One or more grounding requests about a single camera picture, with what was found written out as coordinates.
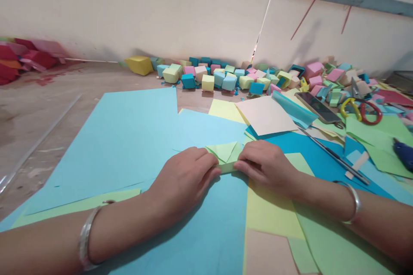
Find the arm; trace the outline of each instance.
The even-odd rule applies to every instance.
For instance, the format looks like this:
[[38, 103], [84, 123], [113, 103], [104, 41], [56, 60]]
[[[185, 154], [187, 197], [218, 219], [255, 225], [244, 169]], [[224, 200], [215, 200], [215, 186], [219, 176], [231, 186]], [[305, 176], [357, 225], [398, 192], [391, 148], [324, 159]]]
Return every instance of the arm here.
[[[250, 178], [286, 197], [324, 212], [338, 221], [351, 219], [354, 198], [345, 186], [302, 173], [278, 146], [249, 142], [234, 165]], [[399, 264], [412, 268], [413, 207], [357, 190], [361, 209], [346, 225]]]
[[[99, 264], [166, 230], [202, 198], [221, 174], [217, 158], [196, 147], [173, 156], [150, 189], [104, 206], [93, 221], [89, 258]], [[79, 236], [91, 210], [71, 213], [0, 234], [1, 274], [77, 274]]]

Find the red scissors handle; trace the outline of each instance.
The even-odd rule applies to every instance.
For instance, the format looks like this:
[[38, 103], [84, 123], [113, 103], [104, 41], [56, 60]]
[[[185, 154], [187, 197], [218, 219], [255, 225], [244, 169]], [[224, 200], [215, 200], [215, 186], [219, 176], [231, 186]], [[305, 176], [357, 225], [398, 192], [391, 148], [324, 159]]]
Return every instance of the red scissors handle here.
[[[370, 105], [376, 111], [377, 118], [373, 122], [368, 121], [366, 118], [366, 104]], [[377, 125], [383, 118], [383, 113], [381, 112], [381, 110], [375, 104], [370, 103], [368, 101], [364, 101], [360, 104], [360, 114], [361, 114], [361, 121], [368, 125]]]

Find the hand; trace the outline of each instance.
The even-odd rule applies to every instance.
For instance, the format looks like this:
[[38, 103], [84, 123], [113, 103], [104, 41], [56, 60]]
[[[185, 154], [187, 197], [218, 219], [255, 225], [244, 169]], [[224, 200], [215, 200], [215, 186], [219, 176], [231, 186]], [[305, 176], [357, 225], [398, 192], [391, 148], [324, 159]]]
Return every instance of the hand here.
[[286, 158], [282, 150], [267, 141], [245, 145], [234, 168], [273, 191], [292, 197], [302, 174]]
[[210, 182], [221, 174], [218, 159], [205, 148], [188, 148], [169, 159], [147, 195], [158, 213], [172, 225], [203, 197]]

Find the smartphone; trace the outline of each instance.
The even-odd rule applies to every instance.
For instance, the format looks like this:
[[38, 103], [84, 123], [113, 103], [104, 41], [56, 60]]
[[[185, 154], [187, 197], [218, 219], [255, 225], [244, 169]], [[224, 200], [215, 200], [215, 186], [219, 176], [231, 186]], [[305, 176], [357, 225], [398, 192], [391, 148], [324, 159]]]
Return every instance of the smartphone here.
[[295, 96], [302, 102], [311, 112], [318, 115], [320, 120], [325, 124], [341, 122], [342, 120], [320, 100], [309, 92], [297, 92]]

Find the wall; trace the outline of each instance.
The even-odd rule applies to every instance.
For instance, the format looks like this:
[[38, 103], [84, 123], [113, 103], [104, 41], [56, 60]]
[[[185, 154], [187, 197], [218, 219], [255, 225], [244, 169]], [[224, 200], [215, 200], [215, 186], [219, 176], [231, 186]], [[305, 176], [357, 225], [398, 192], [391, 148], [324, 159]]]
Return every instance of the wall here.
[[210, 56], [287, 69], [335, 56], [376, 75], [413, 68], [413, 18], [312, 0], [0, 0], [0, 35], [59, 41], [74, 57]]

